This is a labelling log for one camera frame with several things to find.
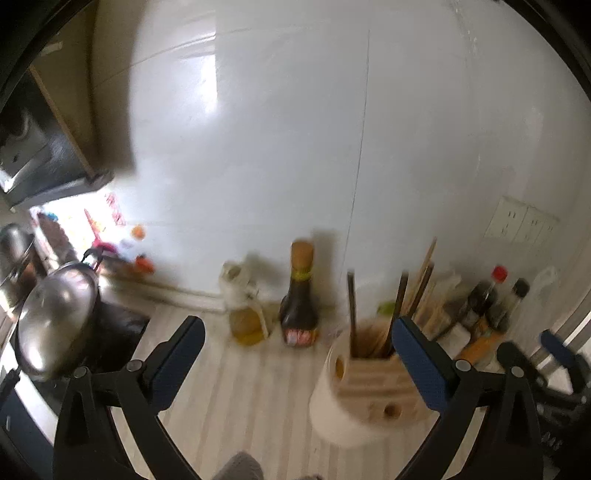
stove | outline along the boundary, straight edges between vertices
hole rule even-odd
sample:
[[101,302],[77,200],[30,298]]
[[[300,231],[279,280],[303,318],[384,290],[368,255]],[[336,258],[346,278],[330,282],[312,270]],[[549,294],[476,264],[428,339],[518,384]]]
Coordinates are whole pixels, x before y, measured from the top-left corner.
[[[149,321],[150,318],[141,313],[101,302],[93,348],[89,349],[82,364],[93,373],[120,370],[131,360]],[[10,339],[13,348],[16,348],[15,338],[16,335],[13,334]],[[69,378],[32,382],[49,407],[59,416]]]

stainless steel pot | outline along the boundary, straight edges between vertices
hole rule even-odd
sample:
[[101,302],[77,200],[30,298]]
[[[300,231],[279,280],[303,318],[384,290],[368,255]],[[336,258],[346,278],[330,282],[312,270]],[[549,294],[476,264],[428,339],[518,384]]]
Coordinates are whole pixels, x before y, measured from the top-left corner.
[[34,235],[16,223],[0,229],[0,308],[12,320],[38,279],[47,275],[34,241]]
[[[97,256],[94,268],[83,263]],[[97,249],[86,251],[82,262],[58,268],[40,281],[26,299],[18,321],[19,360],[35,380],[68,374],[82,361],[100,303],[96,270],[102,260]]]

hole in utensil holder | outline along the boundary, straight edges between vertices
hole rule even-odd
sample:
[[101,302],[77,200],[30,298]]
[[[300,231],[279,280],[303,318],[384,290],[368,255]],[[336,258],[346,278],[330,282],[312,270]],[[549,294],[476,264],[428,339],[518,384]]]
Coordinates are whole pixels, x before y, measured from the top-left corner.
[[337,380],[342,380],[345,375],[345,362],[343,358],[338,356],[335,362],[335,377]]
[[400,417],[401,413],[402,409],[400,408],[400,405],[396,403],[389,403],[384,408],[384,417],[388,420],[396,420]]

bottle with black cap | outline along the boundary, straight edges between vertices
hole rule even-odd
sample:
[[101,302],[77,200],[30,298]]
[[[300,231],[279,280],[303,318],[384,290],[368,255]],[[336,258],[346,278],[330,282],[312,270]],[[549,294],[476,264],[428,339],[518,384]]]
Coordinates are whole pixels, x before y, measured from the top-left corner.
[[520,278],[517,280],[511,292],[486,312],[486,320],[489,326],[497,332],[506,333],[511,322],[517,317],[517,310],[521,300],[525,298],[529,291],[530,284],[527,283],[526,279]]

bottle with red cap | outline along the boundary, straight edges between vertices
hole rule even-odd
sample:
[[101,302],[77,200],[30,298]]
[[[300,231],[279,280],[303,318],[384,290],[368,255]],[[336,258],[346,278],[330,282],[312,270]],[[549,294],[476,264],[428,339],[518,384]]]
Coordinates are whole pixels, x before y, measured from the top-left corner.
[[497,286],[507,278],[507,269],[497,265],[492,271],[491,278],[492,281],[483,280],[474,287],[460,311],[460,321],[469,330],[496,303],[499,296]]

